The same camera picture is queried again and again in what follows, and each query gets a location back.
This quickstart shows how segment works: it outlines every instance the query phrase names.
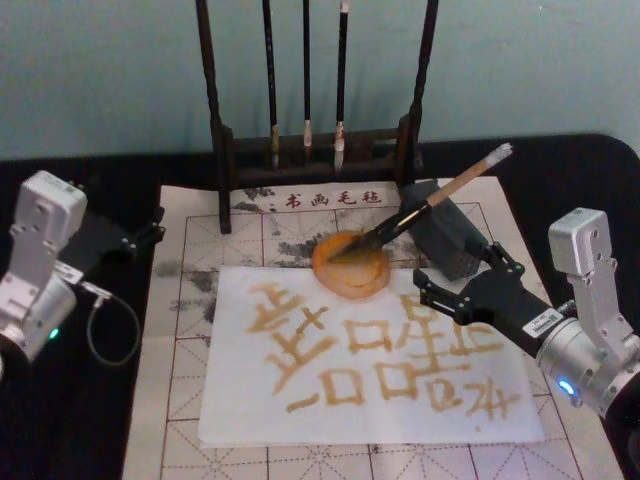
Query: bamboo brush handle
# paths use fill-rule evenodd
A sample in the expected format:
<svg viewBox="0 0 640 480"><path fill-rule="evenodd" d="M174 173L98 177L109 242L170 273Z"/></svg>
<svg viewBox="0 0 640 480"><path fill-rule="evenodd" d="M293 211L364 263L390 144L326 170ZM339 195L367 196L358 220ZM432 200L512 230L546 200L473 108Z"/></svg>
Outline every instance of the bamboo brush handle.
<svg viewBox="0 0 640 480"><path fill-rule="evenodd" d="M455 192L464 187L467 183L473 180L476 177L479 177L484 172L489 170L494 165L498 164L505 158L507 158L513 152L513 148L510 144L505 143L500 145L497 149L487 155L485 158L480 160L478 163L468 168L456 178L447 183L440 190L433 192L431 195L427 197L427 203L432 207L435 207L443 200L447 199L449 196L453 195Z"/></svg>

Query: white paper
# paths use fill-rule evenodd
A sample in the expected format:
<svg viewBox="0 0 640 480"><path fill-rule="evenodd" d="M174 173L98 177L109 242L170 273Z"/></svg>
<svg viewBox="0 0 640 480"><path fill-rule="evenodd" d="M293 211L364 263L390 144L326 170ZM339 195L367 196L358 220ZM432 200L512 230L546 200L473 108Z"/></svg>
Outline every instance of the white paper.
<svg viewBox="0 0 640 480"><path fill-rule="evenodd" d="M440 285L454 287L437 272L428 273ZM258 306L273 308L265 291L252 289L269 282L277 285L275 291L287 291L272 295L276 302L303 300L266 324L273 330L251 332ZM405 298L409 307L417 293L411 270L394 270L386 289L352 302L320 286L308 269L223 267L198 428L202 447L541 441L517 348L490 327L476 325L485 329L475 332L476 345L490 346L478 352L469 331L462 329L456 337L450 318L417 303L409 319L401 295L411 296ZM308 313L328 310L318 316L319 323L304 328L298 353L304 356L321 341L333 343L274 393L281 367L294 363L274 335L291 341L305 321L305 307ZM430 350L421 324L429 331ZM472 352L462 355L461 347ZM450 390L446 400L445 389ZM287 411L304 399L312 404Z"/></svg>

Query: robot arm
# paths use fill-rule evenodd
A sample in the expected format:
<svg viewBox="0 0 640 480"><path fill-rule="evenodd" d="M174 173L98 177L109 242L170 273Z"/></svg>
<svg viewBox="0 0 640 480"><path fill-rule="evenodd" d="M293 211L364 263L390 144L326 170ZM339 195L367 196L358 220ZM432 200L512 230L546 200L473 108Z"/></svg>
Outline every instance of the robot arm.
<svg viewBox="0 0 640 480"><path fill-rule="evenodd" d="M164 236L158 227L162 209L130 236L87 212L87 204L82 190L48 172L40 171L22 184L10 229L9 268L0 281L0 378L5 361L12 367L28 366L57 334L76 307L74 290L97 295L94 309L112 298L83 281L109 254L131 259Z"/></svg>
<svg viewBox="0 0 640 480"><path fill-rule="evenodd" d="M420 301L461 325L493 325L535 358L574 406L584 403L608 422L633 427L640 423L640 338L618 310L607 216L578 208L551 226L549 242L575 302L554 309L528 292L523 266L498 244L468 246L491 269L460 294L416 270Z"/></svg>

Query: blue wall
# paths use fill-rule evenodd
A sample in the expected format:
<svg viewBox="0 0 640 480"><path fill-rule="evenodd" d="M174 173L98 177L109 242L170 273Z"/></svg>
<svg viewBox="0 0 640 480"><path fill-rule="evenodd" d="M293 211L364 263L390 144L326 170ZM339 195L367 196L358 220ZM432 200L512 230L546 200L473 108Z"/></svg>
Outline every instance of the blue wall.
<svg viewBox="0 0 640 480"><path fill-rule="evenodd" d="M222 116L267 136L259 0L210 0ZM314 130L335 118L338 1L311 0ZM423 0L354 0L346 128L407 111ZM272 0L278 113L301 133L302 1ZM638 0L446 0L423 139L600 131L640 151ZM211 148L188 0L0 0L0 159Z"/></svg>

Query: orange ink dish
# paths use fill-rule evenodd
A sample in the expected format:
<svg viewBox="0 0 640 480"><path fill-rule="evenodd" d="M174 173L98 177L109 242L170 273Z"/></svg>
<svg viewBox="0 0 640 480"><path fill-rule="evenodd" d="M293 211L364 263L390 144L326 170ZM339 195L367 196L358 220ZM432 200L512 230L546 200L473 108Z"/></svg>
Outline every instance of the orange ink dish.
<svg viewBox="0 0 640 480"><path fill-rule="evenodd" d="M350 263L331 263L328 259L351 243L360 233L339 232L331 235L313 251L313 273L322 285L341 297L367 298L387 286L391 279L389 255L381 250L366 259Z"/></svg>

